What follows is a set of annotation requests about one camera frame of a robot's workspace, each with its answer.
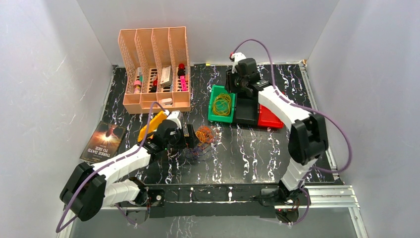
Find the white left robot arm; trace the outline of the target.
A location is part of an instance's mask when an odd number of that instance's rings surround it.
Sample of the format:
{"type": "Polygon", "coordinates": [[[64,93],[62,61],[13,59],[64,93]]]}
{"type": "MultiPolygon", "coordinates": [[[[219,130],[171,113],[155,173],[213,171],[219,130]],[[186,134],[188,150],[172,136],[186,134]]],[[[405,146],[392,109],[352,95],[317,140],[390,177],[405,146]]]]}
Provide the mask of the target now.
{"type": "Polygon", "coordinates": [[[93,165],[78,164],[59,198],[81,221],[93,218],[103,207],[122,202],[150,204],[153,196],[148,186],[128,175],[149,166],[163,151],[193,149],[198,143],[192,124],[182,127],[177,119],[165,119],[124,153],[93,165]]]}

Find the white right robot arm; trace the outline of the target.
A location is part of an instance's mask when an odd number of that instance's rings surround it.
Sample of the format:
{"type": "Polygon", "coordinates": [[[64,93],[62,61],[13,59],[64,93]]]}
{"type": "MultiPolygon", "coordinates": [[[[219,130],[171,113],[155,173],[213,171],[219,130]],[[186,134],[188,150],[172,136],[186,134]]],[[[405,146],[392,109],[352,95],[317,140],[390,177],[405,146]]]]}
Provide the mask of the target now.
{"type": "Polygon", "coordinates": [[[256,61],[242,53],[229,57],[232,69],[226,73],[225,90],[244,93],[276,115],[290,132],[288,153],[290,161],[279,181],[275,197],[292,205],[303,191],[305,178],[314,164],[329,148],[324,116],[295,105],[275,85],[261,78],[256,61]]]}

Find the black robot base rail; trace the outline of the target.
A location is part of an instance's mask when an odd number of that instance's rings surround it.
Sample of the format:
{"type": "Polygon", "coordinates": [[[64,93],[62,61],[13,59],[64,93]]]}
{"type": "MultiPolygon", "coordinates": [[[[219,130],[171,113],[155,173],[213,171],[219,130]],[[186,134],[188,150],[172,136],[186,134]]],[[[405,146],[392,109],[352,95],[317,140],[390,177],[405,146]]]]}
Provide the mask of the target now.
{"type": "Polygon", "coordinates": [[[308,213],[308,189],[287,192],[277,183],[150,184],[139,203],[119,202],[126,214],[147,218],[257,216],[294,224],[308,213]]]}

